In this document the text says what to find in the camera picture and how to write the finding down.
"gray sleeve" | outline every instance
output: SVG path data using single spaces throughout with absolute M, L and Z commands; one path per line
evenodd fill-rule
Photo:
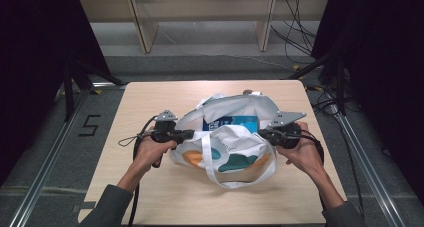
M 322 212 L 330 227 L 367 226 L 352 203 L 345 202 L 334 209 Z
M 132 199 L 132 193 L 114 185 L 106 186 L 99 202 L 78 226 L 118 227 Z

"white plastic bag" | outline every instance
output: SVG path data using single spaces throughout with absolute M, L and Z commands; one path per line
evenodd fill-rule
M 263 129 L 277 112 L 275 103 L 258 93 L 231 97 L 217 94 L 202 100 L 177 122 L 176 129 L 194 129 L 195 134 L 171 151 L 171 158 L 175 163 L 205 169 L 211 181 L 225 188 L 257 184 L 275 172 L 275 147 L 243 124 L 203 131 L 204 124 L 226 116 L 254 116 L 257 128 Z

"aluminum rail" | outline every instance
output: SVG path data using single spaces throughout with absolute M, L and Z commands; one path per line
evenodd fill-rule
M 25 194 L 24 199 L 22 200 L 21 204 L 16 210 L 9 224 L 10 227 L 18 227 L 18 226 L 20 227 L 20 226 L 26 225 L 29 219 L 29 216 L 31 215 L 31 212 L 34 209 L 34 206 L 37 203 L 38 198 L 40 197 L 43 186 L 47 178 L 49 177 L 54 165 L 56 164 L 58 156 L 64 146 L 64 143 L 67 140 L 69 132 L 72 129 L 72 126 L 74 125 L 75 117 L 77 116 L 82 104 L 87 99 L 89 93 L 90 93 L 89 90 L 83 90 L 80 92 L 80 95 L 75 103 L 76 108 L 74 113 L 62 126 L 59 132 L 59 135 L 57 136 L 55 142 L 53 143 L 53 146 L 50 149 L 50 152 L 47 155 L 46 159 L 44 160 L 43 165 L 38 171 L 37 176 L 35 177 L 32 185 L 30 186 L 27 193 Z
M 337 107 L 335 105 L 332 105 L 331 107 L 333 113 L 337 113 Z M 380 207 L 383 210 L 387 222 L 392 227 L 406 226 L 405 221 L 403 220 L 395 202 L 391 198 L 389 192 L 387 191 L 387 188 L 378 176 L 377 171 L 375 170 L 374 166 L 371 163 L 371 160 L 365 153 L 364 148 L 359 142 L 348 119 L 346 118 L 346 116 L 343 116 L 340 113 L 337 114 L 336 117 L 339 119 L 340 124 L 342 125 L 346 136 L 350 141 L 352 153 L 358 161 L 358 164 L 361 167 L 362 172 L 364 173 L 364 176 L 367 179 L 368 184 L 371 190 L 373 191 L 376 200 L 380 204 Z

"teal object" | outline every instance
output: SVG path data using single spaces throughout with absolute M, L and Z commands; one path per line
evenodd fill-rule
M 221 158 L 221 153 L 217 149 L 212 148 L 212 159 L 217 160 Z
M 239 154 L 232 154 L 228 158 L 228 162 L 221 165 L 218 168 L 219 172 L 225 172 L 228 170 L 239 170 L 239 169 L 245 169 L 249 166 L 251 166 L 255 161 L 258 159 L 258 156 L 252 155 L 249 157 L 246 157 L 244 155 Z

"gray floor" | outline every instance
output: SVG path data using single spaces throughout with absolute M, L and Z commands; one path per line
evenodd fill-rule
M 318 22 L 307 22 L 315 32 Z M 287 33 L 284 23 L 273 24 Z M 196 22 L 163 23 L 150 54 L 142 54 L 132 23 L 93 24 L 102 51 L 115 77 L 126 81 L 167 81 L 199 79 L 282 79 L 291 74 L 293 63 L 285 57 L 309 62 L 305 56 L 271 32 L 268 49 L 259 52 L 253 23 Z M 302 42 L 300 35 L 292 36 Z M 316 85 L 320 69 L 303 79 L 306 85 Z M 94 82 L 103 80 L 95 76 Z M 69 137 L 32 210 L 27 226 L 75 226 L 78 211 L 94 173 L 97 160 L 112 124 L 124 90 L 103 89 L 90 94 L 76 116 Z M 308 91 L 311 103 L 316 103 L 320 91 Z M 59 96 L 51 108 L 33 147 L 28 149 L 16 165 L 0 192 L 0 226 L 7 226 L 17 210 L 26 190 L 48 155 L 65 116 L 64 97 Z M 83 128 L 89 115 L 90 124 L 99 125 L 91 137 Z M 348 200 L 359 205 L 357 188 L 349 164 L 347 148 L 335 120 L 323 113 L 317 119 L 335 163 Z M 405 226 L 424 226 L 424 208 L 404 180 L 392 159 L 381 153 L 382 141 L 360 106 L 350 103 L 347 117 L 367 156 L 372 160 L 382 185 L 393 199 Z M 375 193 L 363 171 L 355 161 L 364 202 L 365 220 L 369 226 L 389 226 Z

